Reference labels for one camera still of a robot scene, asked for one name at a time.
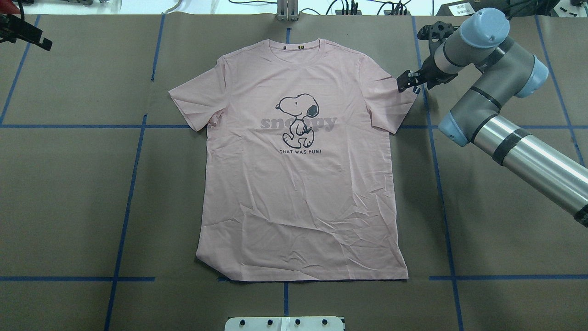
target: t-shirt sleeve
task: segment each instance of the t-shirt sleeve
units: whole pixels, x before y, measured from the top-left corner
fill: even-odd
[[[214,68],[170,90],[169,95],[195,131],[216,125],[226,110],[229,95],[226,62],[219,58]]]
[[[359,81],[372,126],[396,133],[417,94],[412,89],[400,93],[396,79],[367,55],[360,61]]]

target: dog ear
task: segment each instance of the dog ear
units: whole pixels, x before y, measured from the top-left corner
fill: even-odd
[[[308,110],[306,111],[306,116],[308,116],[308,117],[315,117],[318,114],[319,114],[319,107],[317,107],[317,105],[310,106],[310,108],[308,108]]]

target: t-shirt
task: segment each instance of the t-shirt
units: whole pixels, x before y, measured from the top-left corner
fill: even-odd
[[[416,94],[374,60],[264,40],[169,93],[208,125],[200,260],[240,281],[408,278],[389,133]]]

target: snoopy text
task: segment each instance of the snoopy text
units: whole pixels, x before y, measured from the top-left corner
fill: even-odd
[[[290,127],[294,122],[294,118],[288,118],[284,120],[282,118],[262,118],[261,125],[259,128],[261,129],[282,129],[285,127]],[[308,126],[312,126],[315,131],[320,131],[320,129],[325,129],[327,132],[331,132],[335,127],[335,121],[337,120],[336,117],[330,118],[305,118],[305,122],[308,122]]]

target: cartoon dog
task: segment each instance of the cartoon dog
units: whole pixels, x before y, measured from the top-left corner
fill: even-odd
[[[276,105],[288,115],[294,116],[294,122],[290,125],[290,134],[284,133],[282,140],[292,148],[310,147],[315,140],[315,132],[312,127],[304,123],[306,117],[312,118],[319,114],[319,105],[312,95],[304,93],[296,97],[285,97]]]

